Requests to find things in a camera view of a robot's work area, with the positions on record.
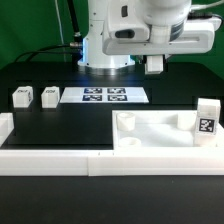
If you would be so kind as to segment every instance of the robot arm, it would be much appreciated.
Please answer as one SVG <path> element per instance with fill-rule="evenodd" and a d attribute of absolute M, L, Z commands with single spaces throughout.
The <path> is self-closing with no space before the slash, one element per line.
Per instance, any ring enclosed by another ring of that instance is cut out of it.
<path fill-rule="evenodd" d="M 103 52 L 158 57 L 211 50 L 222 20 L 218 17 L 188 20 L 191 7 L 191 0 L 110 1 Z"/>

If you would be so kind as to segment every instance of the white cube with marker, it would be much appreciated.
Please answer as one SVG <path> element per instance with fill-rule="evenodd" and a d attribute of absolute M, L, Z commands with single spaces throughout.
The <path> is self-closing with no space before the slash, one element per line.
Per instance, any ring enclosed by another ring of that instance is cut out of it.
<path fill-rule="evenodd" d="M 13 106 L 15 108 L 28 108 L 33 101 L 33 88 L 31 86 L 21 86 L 12 94 Z"/>
<path fill-rule="evenodd" d="M 56 108 L 60 100 L 59 87 L 46 87 L 41 94 L 41 100 L 43 108 Z"/>
<path fill-rule="evenodd" d="M 194 138 L 195 146 L 216 146 L 220 110 L 220 100 L 199 98 Z"/>

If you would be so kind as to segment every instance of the green wall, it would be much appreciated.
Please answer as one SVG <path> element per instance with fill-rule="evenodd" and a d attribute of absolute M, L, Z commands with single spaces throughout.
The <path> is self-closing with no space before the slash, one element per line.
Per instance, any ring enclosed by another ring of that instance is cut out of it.
<path fill-rule="evenodd" d="M 195 0 L 193 3 L 211 3 L 214 1 Z M 66 0 L 58 0 L 61 13 L 64 39 L 73 40 L 73 31 Z M 87 0 L 74 0 L 81 32 L 88 32 Z M 212 9 L 212 12 L 224 15 L 224 5 Z M 60 44 L 59 26 L 54 0 L 0 0 L 0 68 L 21 53 Z M 41 55 L 36 60 L 64 60 L 63 56 Z M 217 75 L 224 78 L 224 27 L 216 33 L 213 50 L 203 55 L 180 55 L 171 61 L 199 62 Z"/>

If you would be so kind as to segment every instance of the black tabletop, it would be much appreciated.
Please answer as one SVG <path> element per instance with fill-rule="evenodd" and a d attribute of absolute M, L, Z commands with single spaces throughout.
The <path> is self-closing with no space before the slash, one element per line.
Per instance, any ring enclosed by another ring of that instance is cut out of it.
<path fill-rule="evenodd" d="M 23 85 L 33 86 L 35 99 L 28 110 L 17 111 L 11 94 Z M 44 111 L 40 94 L 54 85 L 62 91 L 68 86 L 144 87 L 150 103 L 69 104 Z M 224 81 L 193 63 L 171 63 L 167 72 L 153 77 L 145 77 L 142 67 L 129 75 L 96 77 L 74 72 L 69 63 L 16 63 L 0 71 L 0 94 L 0 111 L 15 117 L 15 132 L 5 149 L 45 145 L 75 149 L 88 144 L 111 149 L 112 110 L 191 110 L 198 97 L 221 99 L 223 105 Z M 70 123 L 66 117 L 72 117 Z M 99 120 L 103 124 L 93 128 Z M 79 122 L 86 126 L 81 129 Z M 75 134 L 61 133 L 55 139 L 55 129 L 64 130 L 64 124 Z M 49 130 L 53 132 L 46 137 Z M 91 137 L 84 138 L 89 131 Z M 223 224 L 223 207 L 223 176 L 0 177 L 3 224 Z"/>
<path fill-rule="evenodd" d="M 28 109 L 15 109 L 12 93 L 32 86 Z M 44 110 L 45 87 L 143 87 L 146 104 L 59 104 Z M 3 148 L 112 149 L 112 110 L 192 110 L 199 97 L 220 99 L 224 80 L 196 63 L 170 63 L 161 75 L 145 76 L 144 66 L 118 76 L 96 76 L 77 71 L 70 63 L 14 63 L 0 72 L 0 112 L 13 112 L 15 130 Z M 224 112 L 221 112 L 221 123 Z"/>

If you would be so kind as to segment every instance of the white block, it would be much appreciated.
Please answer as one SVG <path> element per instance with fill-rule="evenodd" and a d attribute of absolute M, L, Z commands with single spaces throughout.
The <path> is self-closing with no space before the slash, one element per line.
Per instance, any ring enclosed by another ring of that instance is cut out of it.
<path fill-rule="evenodd" d="M 31 86 L 18 87 L 12 97 L 15 108 L 28 108 L 33 101 L 33 88 Z"/>
<path fill-rule="evenodd" d="M 202 98 L 198 100 L 194 137 L 195 146 L 216 146 L 217 125 L 219 123 L 220 110 L 220 100 Z"/>
<path fill-rule="evenodd" d="M 60 100 L 59 87 L 46 87 L 41 94 L 43 108 L 56 108 Z"/>
<path fill-rule="evenodd" d="M 147 56 L 147 63 L 145 64 L 145 74 L 160 74 L 161 72 L 163 72 L 163 56 Z"/>
<path fill-rule="evenodd" d="M 14 129 L 12 113 L 0 114 L 0 147 Z"/>

